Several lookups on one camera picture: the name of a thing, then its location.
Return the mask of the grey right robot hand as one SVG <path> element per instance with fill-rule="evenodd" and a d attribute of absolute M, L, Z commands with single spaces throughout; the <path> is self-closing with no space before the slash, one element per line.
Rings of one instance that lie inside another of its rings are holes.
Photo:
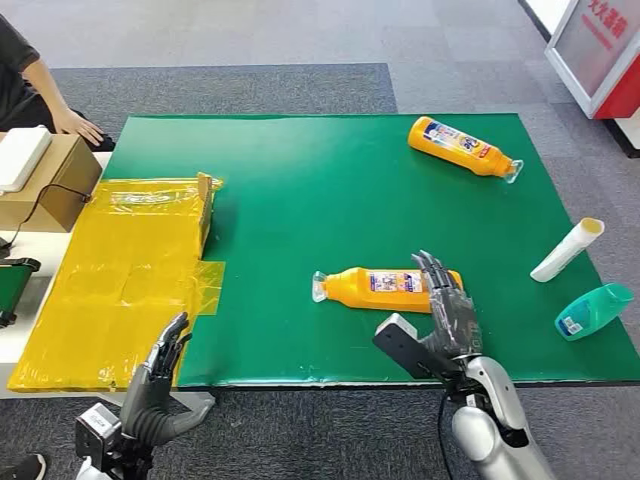
<path fill-rule="evenodd" d="M 420 342 L 450 360 L 479 356 L 483 351 L 474 303 L 440 260 L 424 250 L 411 258 L 426 284 L 434 329 Z"/>

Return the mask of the person's hand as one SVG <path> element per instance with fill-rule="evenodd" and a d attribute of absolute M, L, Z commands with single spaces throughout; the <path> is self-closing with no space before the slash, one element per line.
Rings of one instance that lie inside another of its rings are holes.
<path fill-rule="evenodd" d="M 51 113 L 57 133 L 79 135 L 94 146 L 100 146 L 105 139 L 99 127 L 69 107 L 56 107 Z"/>

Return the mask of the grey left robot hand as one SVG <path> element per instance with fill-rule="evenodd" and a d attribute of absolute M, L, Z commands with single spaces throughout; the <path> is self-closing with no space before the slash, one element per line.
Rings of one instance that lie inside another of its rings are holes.
<path fill-rule="evenodd" d="M 162 446 L 202 424 L 215 405 L 215 398 L 208 394 L 195 410 L 168 410 L 175 367 L 192 338 L 183 332 L 188 326 L 186 312 L 174 317 L 136 369 L 120 412 L 124 434 L 147 446 Z"/>

